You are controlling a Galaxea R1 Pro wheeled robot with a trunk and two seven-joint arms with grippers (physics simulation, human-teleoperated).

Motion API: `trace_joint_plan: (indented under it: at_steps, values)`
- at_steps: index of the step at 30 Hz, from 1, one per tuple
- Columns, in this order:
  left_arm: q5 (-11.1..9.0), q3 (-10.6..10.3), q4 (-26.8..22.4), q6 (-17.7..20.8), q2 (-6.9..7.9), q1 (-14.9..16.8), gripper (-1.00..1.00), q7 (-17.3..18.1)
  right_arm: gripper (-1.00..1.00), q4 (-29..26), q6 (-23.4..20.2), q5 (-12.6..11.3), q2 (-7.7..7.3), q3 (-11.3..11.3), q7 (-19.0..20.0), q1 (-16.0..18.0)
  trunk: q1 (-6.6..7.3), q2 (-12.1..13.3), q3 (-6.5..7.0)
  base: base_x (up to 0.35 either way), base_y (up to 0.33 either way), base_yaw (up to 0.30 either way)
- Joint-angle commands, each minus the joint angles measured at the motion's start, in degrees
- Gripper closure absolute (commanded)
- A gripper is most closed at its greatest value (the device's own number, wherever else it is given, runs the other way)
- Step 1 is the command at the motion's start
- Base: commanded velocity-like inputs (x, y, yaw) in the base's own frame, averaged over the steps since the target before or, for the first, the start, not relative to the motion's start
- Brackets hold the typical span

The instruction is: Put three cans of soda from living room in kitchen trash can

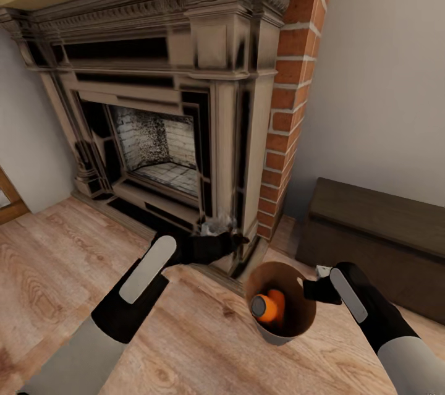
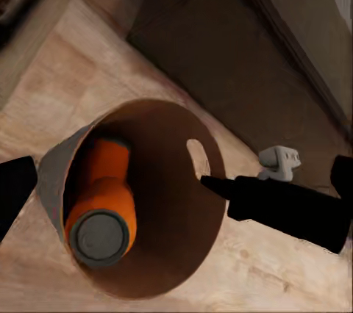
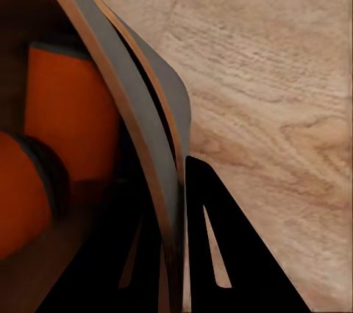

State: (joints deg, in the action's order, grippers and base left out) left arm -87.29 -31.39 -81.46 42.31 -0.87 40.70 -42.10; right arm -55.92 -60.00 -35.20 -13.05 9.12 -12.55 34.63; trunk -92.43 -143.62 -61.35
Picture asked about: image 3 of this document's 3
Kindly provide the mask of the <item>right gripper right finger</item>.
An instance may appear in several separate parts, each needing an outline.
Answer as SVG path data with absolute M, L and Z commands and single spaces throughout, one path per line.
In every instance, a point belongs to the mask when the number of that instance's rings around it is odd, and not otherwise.
M 185 158 L 191 313 L 312 313 L 209 163 Z M 206 207 L 232 288 L 215 282 Z

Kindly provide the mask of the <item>can of soda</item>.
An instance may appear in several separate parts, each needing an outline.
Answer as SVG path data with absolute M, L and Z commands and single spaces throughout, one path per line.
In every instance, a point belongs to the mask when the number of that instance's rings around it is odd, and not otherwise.
M 113 166 L 113 176 L 110 185 L 125 184 L 134 170 L 140 165 L 137 152 L 133 145 L 132 139 L 124 123 L 121 122 L 121 130 L 118 140 L 118 148 L 116 149 L 115 164 Z
M 28 45 L 24 138 L 57 172 L 59 210 L 80 210 L 110 186 L 122 115 L 81 36 L 47 29 Z
M 61 202 L 57 172 L 43 149 L 0 131 L 0 260 L 51 231 Z

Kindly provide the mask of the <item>trash can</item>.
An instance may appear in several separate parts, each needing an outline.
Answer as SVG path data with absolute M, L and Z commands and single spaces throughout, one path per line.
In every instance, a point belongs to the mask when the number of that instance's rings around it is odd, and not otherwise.
M 47 29 L 81 36 L 124 118 L 160 229 L 157 313 L 182 313 L 191 121 L 187 88 L 102 0 L 0 0 L 0 131 L 24 136 L 28 45 Z M 125 184 L 110 185 L 86 209 L 57 212 L 51 231 L 0 260 L 0 313 L 37 311 Z M 143 213 L 118 288 L 131 281 L 142 219 Z

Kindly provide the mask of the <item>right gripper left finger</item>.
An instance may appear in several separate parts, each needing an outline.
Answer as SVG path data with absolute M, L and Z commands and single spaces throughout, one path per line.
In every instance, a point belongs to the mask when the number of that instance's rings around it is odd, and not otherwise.
M 118 288 L 142 213 L 131 281 Z M 35 313 L 157 313 L 160 253 L 160 229 L 140 164 Z

